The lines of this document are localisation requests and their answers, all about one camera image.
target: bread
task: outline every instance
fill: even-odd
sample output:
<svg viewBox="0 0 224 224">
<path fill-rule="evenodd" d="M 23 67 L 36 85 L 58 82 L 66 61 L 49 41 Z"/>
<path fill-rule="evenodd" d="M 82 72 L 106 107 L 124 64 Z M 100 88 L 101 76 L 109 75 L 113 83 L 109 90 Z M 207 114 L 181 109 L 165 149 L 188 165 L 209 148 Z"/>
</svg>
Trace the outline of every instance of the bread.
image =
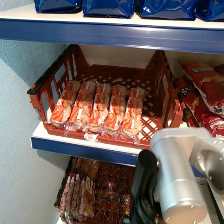
<svg viewBox="0 0 224 224">
<path fill-rule="evenodd" d="M 59 98 L 52 112 L 50 119 L 52 125 L 62 128 L 68 121 L 79 89 L 80 82 L 78 81 L 71 80 L 66 83 L 62 96 Z"/>
<path fill-rule="evenodd" d="M 67 129 L 70 131 L 82 130 L 89 123 L 95 88 L 96 83 L 94 81 L 87 81 L 82 84 L 67 124 Z"/>
<path fill-rule="evenodd" d="M 116 135 L 116 132 L 121 127 L 126 107 L 126 97 L 126 87 L 120 85 L 116 85 L 113 87 L 112 97 L 110 101 L 110 110 L 104 126 L 106 134 Z"/>
<path fill-rule="evenodd" d="M 121 134 L 126 138 L 137 136 L 142 130 L 141 114 L 145 91 L 140 87 L 132 88 L 121 127 Z"/>
<path fill-rule="evenodd" d="M 111 89 L 110 84 L 97 83 L 93 112 L 89 122 L 89 130 L 92 132 L 102 132 L 104 122 L 108 116 Z"/>
</svg>

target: white shelf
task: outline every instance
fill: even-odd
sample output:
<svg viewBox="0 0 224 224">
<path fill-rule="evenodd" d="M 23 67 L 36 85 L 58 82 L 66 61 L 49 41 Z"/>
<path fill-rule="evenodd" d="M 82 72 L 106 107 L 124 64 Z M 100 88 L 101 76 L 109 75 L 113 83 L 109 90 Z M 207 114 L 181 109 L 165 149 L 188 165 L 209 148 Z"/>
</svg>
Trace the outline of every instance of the white shelf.
<svg viewBox="0 0 224 224">
<path fill-rule="evenodd" d="M 0 39 L 224 54 L 224 23 L 43 14 L 30 4 L 0 12 Z"/>
<path fill-rule="evenodd" d="M 0 12 L 0 18 L 13 19 L 13 20 L 54 21 L 54 22 L 71 22 L 71 23 L 100 23 L 100 24 L 123 24 L 123 25 L 139 25 L 139 26 L 156 26 L 156 27 L 224 29 L 224 23 L 220 22 L 203 22 L 200 19 L 196 19 L 195 21 L 141 19 L 136 13 L 134 13 L 131 19 L 88 18 L 83 17 L 82 11 L 74 14 L 37 13 L 35 11 L 34 4 Z"/>
<path fill-rule="evenodd" d="M 31 136 L 32 148 L 105 162 L 135 165 L 141 149 L 50 135 L 40 122 Z"/>
</svg>

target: crate handle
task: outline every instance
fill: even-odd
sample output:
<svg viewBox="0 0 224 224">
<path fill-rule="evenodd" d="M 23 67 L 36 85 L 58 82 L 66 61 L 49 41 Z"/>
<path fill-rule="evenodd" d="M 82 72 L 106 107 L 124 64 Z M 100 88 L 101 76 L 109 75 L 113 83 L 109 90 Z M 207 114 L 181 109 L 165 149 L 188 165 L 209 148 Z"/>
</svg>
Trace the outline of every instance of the crate handle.
<svg viewBox="0 0 224 224">
<path fill-rule="evenodd" d="M 69 45 L 57 60 L 45 71 L 45 73 L 35 82 L 35 84 L 27 91 L 29 95 L 36 95 L 40 88 L 47 82 L 54 71 L 63 63 L 66 56 L 73 49 L 73 45 Z"/>
</svg>

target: white wall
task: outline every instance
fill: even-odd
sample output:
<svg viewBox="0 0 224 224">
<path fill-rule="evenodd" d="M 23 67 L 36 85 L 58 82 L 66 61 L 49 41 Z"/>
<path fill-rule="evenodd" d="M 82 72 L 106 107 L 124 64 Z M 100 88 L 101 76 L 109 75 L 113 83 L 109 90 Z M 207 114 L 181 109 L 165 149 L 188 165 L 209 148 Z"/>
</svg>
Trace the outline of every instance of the white wall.
<svg viewBox="0 0 224 224">
<path fill-rule="evenodd" d="M 145 68 L 155 50 L 132 49 L 121 47 L 82 46 L 84 55 L 90 64 L 111 64 L 116 66 Z M 179 61 L 202 61 L 209 66 L 224 63 L 224 55 L 199 54 L 188 52 L 165 51 L 171 70 L 176 77 L 182 75 Z"/>
<path fill-rule="evenodd" d="M 32 3 L 1 0 L 0 11 Z M 55 224 L 68 156 L 31 148 L 40 119 L 26 94 L 64 45 L 0 40 L 0 224 Z"/>
</svg>

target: blue shelf edge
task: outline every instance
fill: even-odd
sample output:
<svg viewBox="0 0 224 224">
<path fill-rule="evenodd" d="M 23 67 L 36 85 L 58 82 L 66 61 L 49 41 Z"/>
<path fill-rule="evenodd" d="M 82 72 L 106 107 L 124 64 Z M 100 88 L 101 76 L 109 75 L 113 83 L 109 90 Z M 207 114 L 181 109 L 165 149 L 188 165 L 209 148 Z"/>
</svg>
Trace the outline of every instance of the blue shelf edge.
<svg viewBox="0 0 224 224">
<path fill-rule="evenodd" d="M 34 149 L 100 160 L 109 163 L 135 166 L 138 159 L 137 154 L 57 142 L 49 139 L 31 137 L 31 142 Z"/>
<path fill-rule="evenodd" d="M 0 39 L 224 54 L 224 28 L 0 19 Z"/>
</svg>

